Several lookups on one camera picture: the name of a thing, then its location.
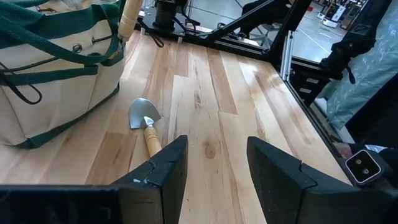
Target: wooden tool handle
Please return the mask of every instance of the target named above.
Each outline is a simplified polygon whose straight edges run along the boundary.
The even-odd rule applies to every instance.
[[[139,11],[143,0],[126,0],[123,14],[120,19],[119,36],[123,41],[128,41],[136,26]]]
[[[159,142],[159,137],[154,127],[148,127],[144,130],[145,141],[147,142],[147,147],[149,155],[152,157],[162,150],[162,146]]]

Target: green bag handle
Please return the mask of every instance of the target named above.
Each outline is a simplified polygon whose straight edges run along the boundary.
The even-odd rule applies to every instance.
[[[117,37],[117,29],[115,29],[115,27],[117,27],[116,23],[117,18],[109,19],[109,17],[106,14],[105,7],[95,6],[95,8],[103,11],[103,13],[108,18],[109,26],[111,27],[112,30],[111,44],[109,45],[109,48],[107,49],[104,55],[80,55],[78,53],[72,52],[71,50],[64,49],[63,47],[53,44],[47,39],[25,29],[24,27],[20,26],[20,24],[16,24],[15,22],[6,18],[2,14],[0,14],[0,24],[1,24],[0,32],[3,32],[12,38],[15,38],[23,43],[27,43],[50,55],[67,60],[69,62],[82,63],[82,64],[101,63],[110,58],[110,56],[113,53],[115,53],[119,48],[119,38]]]

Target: wooden table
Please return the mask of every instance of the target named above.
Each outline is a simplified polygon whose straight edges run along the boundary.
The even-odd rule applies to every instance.
[[[149,155],[142,131],[129,129],[137,97],[152,100],[162,144],[189,139],[180,223],[264,223],[246,139],[258,136],[349,183],[271,64],[197,45],[158,48],[135,33],[121,91],[88,118],[39,149],[0,146],[4,184],[109,184]]]

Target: green trim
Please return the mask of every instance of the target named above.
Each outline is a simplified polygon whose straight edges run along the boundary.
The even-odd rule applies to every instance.
[[[10,35],[11,37],[21,40],[39,50],[42,50],[58,58],[67,60],[69,62],[83,64],[100,63],[108,59],[119,48],[119,39],[114,31],[111,38],[111,44],[109,45],[109,48],[104,55],[80,55],[78,53],[64,49],[63,47],[60,47],[57,44],[54,44],[21,26],[15,25],[10,20],[4,18],[2,15],[0,15],[0,23],[2,24],[0,26],[0,30]]]
[[[57,70],[50,72],[34,72],[34,73],[25,73],[18,75],[7,75],[7,78],[15,85],[29,85],[29,84],[39,84],[39,83],[47,83],[55,80],[66,80],[69,78],[75,78],[79,76],[87,76],[87,75],[97,75],[98,74],[98,66],[97,65],[89,65],[84,68],[72,68],[65,70]],[[2,80],[0,80],[0,85],[7,86]]]
[[[120,61],[123,59],[123,57],[124,57],[124,50],[122,50],[121,52],[119,52],[119,53],[117,54],[117,56],[115,56],[114,58],[112,58],[112,59],[107,59],[107,60],[101,62],[101,64],[104,65],[104,66],[106,66],[106,67],[110,67],[110,66],[113,66],[114,64],[120,62]]]
[[[0,1],[0,20],[2,20],[0,49],[25,44],[24,41],[13,37],[10,28],[15,28],[15,26],[6,27],[6,25],[14,24],[23,27],[25,30],[49,40],[86,31],[94,27],[97,22],[107,19],[112,32],[116,34],[118,17],[119,6],[115,3],[91,5],[83,10],[46,16],[10,2]]]
[[[52,57],[52,58],[49,58],[49,59],[45,59],[43,61],[32,63],[30,65],[24,65],[22,67],[10,68],[10,69],[0,69],[0,72],[3,72],[3,73],[20,72],[20,71],[23,71],[23,70],[34,68],[34,67],[39,66],[39,65],[44,65],[45,63],[53,62],[53,61],[58,60],[58,59],[59,58],[57,58],[57,57]]]
[[[118,87],[116,87],[116,89],[109,96],[107,96],[105,99],[101,100],[97,105],[95,105],[92,109],[88,110],[85,114],[81,115],[80,117],[78,117],[72,121],[69,121],[63,125],[60,125],[56,128],[53,128],[52,130],[47,131],[46,133],[40,134],[38,136],[34,136],[32,138],[28,138],[26,141],[16,145],[16,147],[23,148],[23,149],[35,149],[35,148],[42,146],[49,140],[53,139],[55,136],[61,134],[68,128],[72,127],[77,122],[86,118],[91,112],[93,112],[95,109],[97,109],[103,103],[105,103],[105,101],[107,101],[112,96],[114,96],[119,91],[119,89],[120,89],[120,87],[118,84]]]

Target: canvas tote bag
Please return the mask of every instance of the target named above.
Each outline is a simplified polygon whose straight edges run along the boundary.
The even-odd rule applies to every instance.
[[[119,90],[123,1],[44,15],[0,1],[0,142],[39,147]]]

